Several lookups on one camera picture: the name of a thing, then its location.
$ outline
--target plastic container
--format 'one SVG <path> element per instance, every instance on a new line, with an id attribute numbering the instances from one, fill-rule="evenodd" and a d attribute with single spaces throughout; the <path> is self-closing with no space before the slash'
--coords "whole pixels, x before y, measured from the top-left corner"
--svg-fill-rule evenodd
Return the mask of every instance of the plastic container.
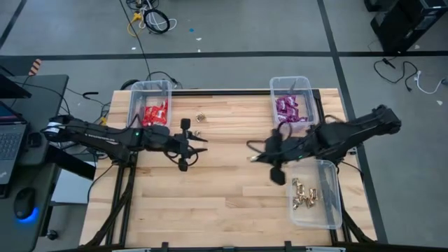
<path id="1" fill-rule="evenodd" d="M 309 80 L 304 76 L 274 77 L 269 82 L 271 89 L 272 111 L 274 114 L 274 126 L 280 123 L 276 100 L 285 95 L 297 95 L 295 102 L 299 104 L 299 117 L 307 117 L 306 122 L 291 122 L 294 132 L 308 128 L 319 122 L 316 102 Z"/>
<path id="2" fill-rule="evenodd" d="M 141 123 L 136 119 L 132 123 L 135 115 L 139 115 L 140 120 L 145 116 L 146 106 L 160 106 L 168 99 L 167 123 L 171 123 L 171 100 L 172 84 L 168 80 L 139 81 L 131 87 L 131 99 L 129 101 L 129 113 L 127 114 L 127 126 L 141 127 Z"/>
<path id="3" fill-rule="evenodd" d="M 291 221 L 299 226 L 337 229 L 342 224 L 341 200 L 339 183 L 335 165 L 327 160 L 307 158 L 299 162 L 289 162 L 286 165 L 286 186 L 288 194 L 288 211 Z M 297 186 L 293 179 L 299 179 L 304 185 L 305 196 L 309 189 L 315 188 L 318 199 L 315 205 L 308 208 L 306 203 L 293 209 L 293 198 L 297 198 Z"/>

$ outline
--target white cable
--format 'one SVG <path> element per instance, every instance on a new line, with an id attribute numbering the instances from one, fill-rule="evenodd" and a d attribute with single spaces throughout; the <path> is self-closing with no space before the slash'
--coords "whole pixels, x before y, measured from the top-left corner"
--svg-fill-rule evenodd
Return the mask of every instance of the white cable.
<path id="1" fill-rule="evenodd" d="M 434 91 L 432 91 L 432 92 L 428 92 L 428 91 L 423 90 L 423 88 L 420 87 L 420 82 L 419 82 L 419 80 L 420 80 L 420 74 L 421 74 L 421 71 L 417 71 L 417 76 L 414 77 L 414 81 L 417 82 L 417 87 L 420 89 L 420 91 L 424 92 L 424 93 L 427 94 L 427 95 L 435 94 L 435 93 L 437 92 L 437 90 L 439 89 L 440 84 L 442 84 L 444 78 L 443 78 L 442 80 L 439 81 L 439 83 L 437 84 L 437 87 L 435 87 L 435 90 L 434 90 Z"/>
<path id="2" fill-rule="evenodd" d="M 151 5 L 151 2 L 149 0 L 146 0 L 146 2 L 148 3 L 150 10 L 154 9 L 154 7 Z M 171 26 L 172 22 L 174 22 L 174 24 L 168 29 L 168 31 L 171 31 L 172 29 L 176 28 L 177 20 L 175 20 L 174 18 L 169 18 L 168 21 L 169 21 L 170 26 Z M 149 13 L 149 23 L 152 25 L 155 25 L 157 27 L 157 29 L 162 31 L 163 29 L 161 29 L 159 27 L 159 25 L 166 24 L 167 22 L 166 21 L 157 22 L 157 20 L 155 19 L 154 13 Z"/>

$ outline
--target wooden tabletop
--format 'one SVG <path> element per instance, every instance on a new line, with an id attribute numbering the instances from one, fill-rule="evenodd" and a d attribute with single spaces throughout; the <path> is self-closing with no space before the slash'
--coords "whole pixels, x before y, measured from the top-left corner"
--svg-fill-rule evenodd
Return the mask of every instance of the wooden tabletop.
<path id="1" fill-rule="evenodd" d="M 320 92 L 325 114 L 345 118 L 338 90 Z M 129 91 L 114 92 L 108 126 L 125 127 L 129 100 Z M 205 121 L 195 121 L 198 112 L 206 115 Z M 194 147 L 209 151 L 200 153 L 188 172 L 179 171 L 161 153 L 139 154 L 127 248 L 161 247 L 162 242 L 170 247 L 283 246 L 285 241 L 294 246 L 331 245 L 328 230 L 289 221 L 286 187 L 270 181 L 269 165 L 248 161 L 255 153 L 246 141 L 266 139 L 273 127 L 269 95 L 175 96 L 172 134 L 181 131 L 182 118 L 191 118 L 191 130 L 209 140 Z M 358 166 L 355 156 L 345 161 Z M 109 166 L 110 160 L 100 161 L 95 177 Z M 360 174 L 345 164 L 339 168 L 346 210 L 367 236 L 376 239 Z M 94 185 L 80 244 L 88 242 L 109 215 L 116 176 L 112 168 Z M 115 242 L 120 225 L 118 221 Z M 343 240 L 340 230 L 338 237 Z"/>

